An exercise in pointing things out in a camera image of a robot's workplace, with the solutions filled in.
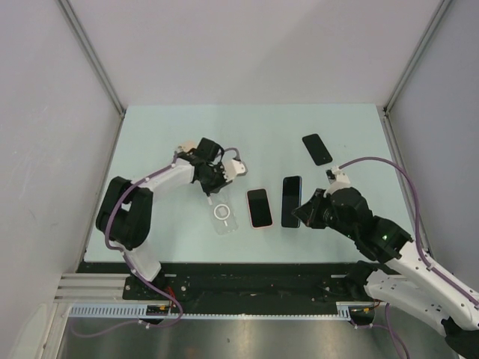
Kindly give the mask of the beige magsafe phone case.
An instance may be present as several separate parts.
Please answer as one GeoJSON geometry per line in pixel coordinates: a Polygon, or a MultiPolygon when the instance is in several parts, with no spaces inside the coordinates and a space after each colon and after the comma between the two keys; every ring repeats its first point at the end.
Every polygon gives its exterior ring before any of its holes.
{"type": "Polygon", "coordinates": [[[177,147],[177,151],[187,153],[196,148],[197,148],[197,144],[194,141],[186,141],[177,147]]]}

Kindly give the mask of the clear magsafe phone case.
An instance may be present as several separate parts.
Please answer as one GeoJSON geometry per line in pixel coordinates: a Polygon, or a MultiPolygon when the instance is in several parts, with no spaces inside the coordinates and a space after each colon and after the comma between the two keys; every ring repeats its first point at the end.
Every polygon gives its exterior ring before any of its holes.
{"type": "Polygon", "coordinates": [[[217,234],[223,236],[236,231],[239,227],[234,208],[225,194],[211,194],[207,197],[208,212],[217,234]]]}

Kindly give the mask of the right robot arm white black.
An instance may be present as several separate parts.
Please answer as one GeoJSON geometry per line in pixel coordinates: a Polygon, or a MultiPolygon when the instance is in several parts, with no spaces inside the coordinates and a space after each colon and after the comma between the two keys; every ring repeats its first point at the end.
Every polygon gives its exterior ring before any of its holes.
{"type": "Polygon", "coordinates": [[[363,263],[363,273],[345,281],[349,297],[368,296],[398,307],[435,329],[461,357],[478,357],[478,291],[419,252],[399,225],[374,215],[359,191],[330,194],[319,188],[293,215],[306,227],[330,228],[352,239],[362,255],[400,274],[392,277],[363,263]]]}

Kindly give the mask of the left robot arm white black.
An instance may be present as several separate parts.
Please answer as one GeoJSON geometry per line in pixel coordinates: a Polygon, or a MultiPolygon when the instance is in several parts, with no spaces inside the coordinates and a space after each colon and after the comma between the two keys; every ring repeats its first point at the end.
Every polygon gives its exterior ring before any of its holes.
{"type": "Polygon", "coordinates": [[[150,253],[153,200],[184,185],[199,182],[206,196],[218,194],[248,170],[236,148],[232,159],[224,161],[228,148],[208,138],[198,144],[186,142],[176,148],[171,163],[136,181],[113,178],[106,189],[95,227],[104,235],[106,247],[118,251],[132,273],[140,278],[139,289],[148,298],[160,297],[165,280],[158,276],[160,261],[150,253]]]}

